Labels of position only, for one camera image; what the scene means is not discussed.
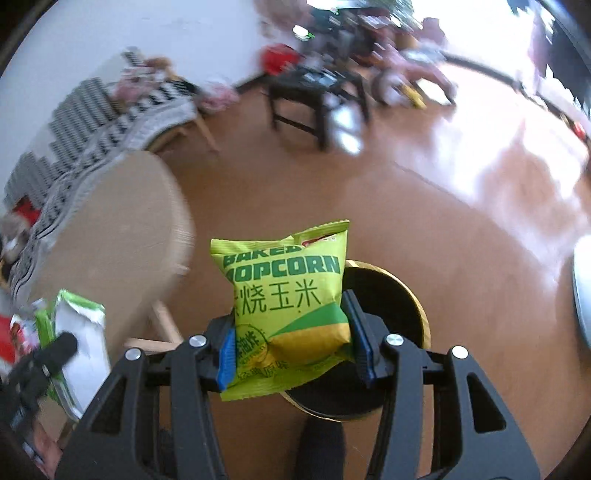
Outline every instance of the green snack bag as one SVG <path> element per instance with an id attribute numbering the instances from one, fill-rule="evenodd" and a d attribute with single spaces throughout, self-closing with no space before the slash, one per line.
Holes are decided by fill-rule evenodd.
<path id="1" fill-rule="evenodd" d="M 234 285 L 236 377 L 223 400 L 282 392 L 348 358 L 340 309 L 348 220 L 279 241 L 211 241 Z"/>

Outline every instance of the clutter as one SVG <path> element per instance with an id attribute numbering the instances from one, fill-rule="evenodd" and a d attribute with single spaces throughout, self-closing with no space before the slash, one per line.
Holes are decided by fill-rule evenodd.
<path id="1" fill-rule="evenodd" d="M 14 359 L 31 353 L 39 347 L 39 335 L 34 320 L 23 319 L 19 315 L 13 315 L 10 321 L 10 336 L 14 347 Z"/>
<path id="2" fill-rule="evenodd" d="M 226 80 L 212 80 L 203 87 L 199 108 L 206 113 L 218 113 L 240 100 L 238 92 Z"/>
<path id="3" fill-rule="evenodd" d="M 61 375 L 51 379 L 58 402 L 72 420 L 78 421 L 111 371 L 105 346 L 105 309 L 60 290 L 55 306 L 37 310 L 35 320 L 42 347 L 63 332 L 74 334 L 78 341 L 75 356 Z"/>
<path id="4" fill-rule="evenodd" d="M 112 94 L 113 100 L 125 105 L 132 105 L 152 90 L 157 89 L 164 80 L 165 73 L 152 67 L 126 68 Z"/>
<path id="5" fill-rule="evenodd" d="M 371 81 L 371 95 L 381 105 L 426 108 L 423 96 L 391 69 L 384 69 Z"/>

